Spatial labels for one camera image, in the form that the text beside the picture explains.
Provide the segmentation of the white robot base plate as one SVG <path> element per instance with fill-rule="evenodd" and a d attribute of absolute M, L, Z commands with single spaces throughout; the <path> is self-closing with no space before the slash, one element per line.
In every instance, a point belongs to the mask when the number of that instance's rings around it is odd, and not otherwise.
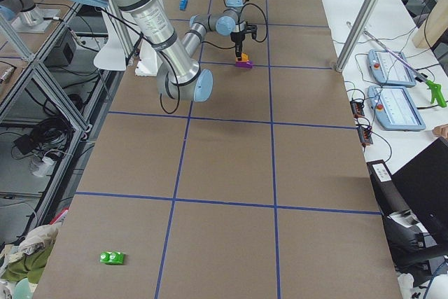
<path fill-rule="evenodd" d="M 151 45 L 151 41 L 153 43 L 156 41 L 151 38 L 161 32 L 156 18 L 163 13 L 163 3 L 160 3 L 160 0 L 138 0 L 136 8 L 131 13 L 139 28 L 141 39 L 139 61 L 136 66 L 137 76 L 156 76 L 162 65 L 162 60 Z"/>

